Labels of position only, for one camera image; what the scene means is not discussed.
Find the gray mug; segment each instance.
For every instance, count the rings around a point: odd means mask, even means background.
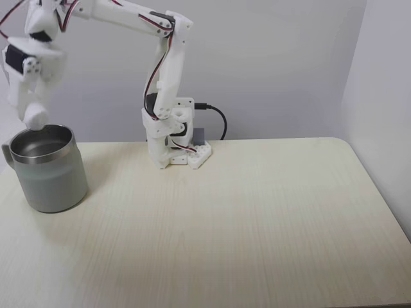
[[[25,130],[1,149],[35,210],[61,212],[87,194],[83,161],[71,129],[46,125],[39,131]]]

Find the mug rim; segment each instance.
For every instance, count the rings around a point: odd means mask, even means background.
[[[13,151],[13,147],[12,144],[13,142],[16,140],[16,138],[20,137],[22,134],[27,133],[29,131],[31,131],[30,129],[27,130],[23,130],[21,132],[19,132],[16,136],[14,136],[11,141],[9,142],[9,149],[10,149],[10,153],[12,154],[13,159],[16,162],[20,162],[22,164],[29,164],[29,165],[37,165],[37,164],[43,164],[46,162],[52,162],[56,159],[62,158],[64,156],[66,156],[71,148],[75,145],[75,139],[74,139],[74,133],[72,131],[72,129],[70,127],[61,125],[61,124],[47,124],[44,125],[43,129],[46,127],[61,127],[61,128],[65,128],[67,130],[70,131],[71,133],[71,138],[70,141],[63,146],[61,149],[45,154],[45,155],[40,155],[40,156],[24,156],[24,155],[20,155],[17,154],[16,152]]]

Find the robotic arm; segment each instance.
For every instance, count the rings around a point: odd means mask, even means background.
[[[64,22],[58,12],[61,8],[66,12]],[[53,41],[59,29],[66,31],[72,15],[159,38],[142,109],[150,156],[161,169],[168,164],[189,164],[193,169],[201,166],[211,155],[211,148],[206,144],[202,151],[197,151],[191,145],[194,101],[177,98],[186,40],[193,22],[175,12],[157,13],[123,0],[31,0],[25,27],[30,37],[9,38],[10,45],[3,51],[4,69],[10,81],[10,104],[16,108],[19,119],[33,130],[47,124],[49,93],[61,80],[67,58]]]

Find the wooden table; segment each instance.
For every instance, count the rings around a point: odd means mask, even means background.
[[[338,139],[212,142],[157,170],[145,143],[81,144],[63,213],[0,176],[0,307],[338,307],[411,301],[411,244]]]

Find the mug handle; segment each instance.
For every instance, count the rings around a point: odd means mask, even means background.
[[[9,143],[4,143],[1,145],[1,149],[4,154],[4,158],[6,159],[7,164],[14,169],[14,160],[12,157],[12,152],[10,152],[10,145]]]

